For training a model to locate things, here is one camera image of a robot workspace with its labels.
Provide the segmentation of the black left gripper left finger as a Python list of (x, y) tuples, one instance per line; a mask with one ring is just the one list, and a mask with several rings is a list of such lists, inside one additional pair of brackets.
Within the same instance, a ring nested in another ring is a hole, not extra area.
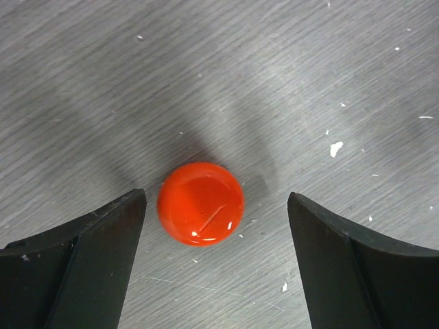
[(1, 249), (2, 328), (117, 328), (147, 200), (134, 189)]

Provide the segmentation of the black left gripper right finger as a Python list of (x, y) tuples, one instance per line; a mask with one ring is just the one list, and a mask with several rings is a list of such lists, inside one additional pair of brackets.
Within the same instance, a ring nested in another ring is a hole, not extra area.
[(312, 328), (438, 327), (438, 251), (298, 193), (287, 211)]

